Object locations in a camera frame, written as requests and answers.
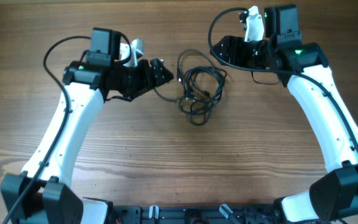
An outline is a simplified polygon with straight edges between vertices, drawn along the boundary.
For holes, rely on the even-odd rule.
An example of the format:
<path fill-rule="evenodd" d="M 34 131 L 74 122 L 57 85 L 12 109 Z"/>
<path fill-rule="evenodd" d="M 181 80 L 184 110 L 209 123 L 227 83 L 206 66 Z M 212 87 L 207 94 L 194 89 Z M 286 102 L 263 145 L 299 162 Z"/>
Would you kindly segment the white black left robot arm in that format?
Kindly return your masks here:
<path fill-rule="evenodd" d="M 57 81 L 60 102 L 48 129 L 20 174 L 6 174 L 1 195 L 5 223 L 122 223 L 112 202 L 79 198 L 71 189 L 76 158 L 108 93 L 130 102 L 173 79 L 157 58 L 143 59 L 140 40 L 94 28 L 90 47 Z"/>

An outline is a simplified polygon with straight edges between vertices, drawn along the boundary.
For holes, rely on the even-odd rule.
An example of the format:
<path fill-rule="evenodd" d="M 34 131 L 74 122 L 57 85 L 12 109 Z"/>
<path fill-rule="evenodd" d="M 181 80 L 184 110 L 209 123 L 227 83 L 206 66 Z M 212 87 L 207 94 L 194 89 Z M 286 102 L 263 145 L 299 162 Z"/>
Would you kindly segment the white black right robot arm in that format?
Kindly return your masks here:
<path fill-rule="evenodd" d="M 250 73 L 274 73 L 304 111 L 321 148 L 326 175 L 309 189 L 278 198 L 269 223 L 343 222 L 358 215 L 358 127 L 334 83 L 329 62 L 315 42 L 305 44 L 293 4 L 240 7 L 243 37 L 210 44 L 224 66 Z"/>

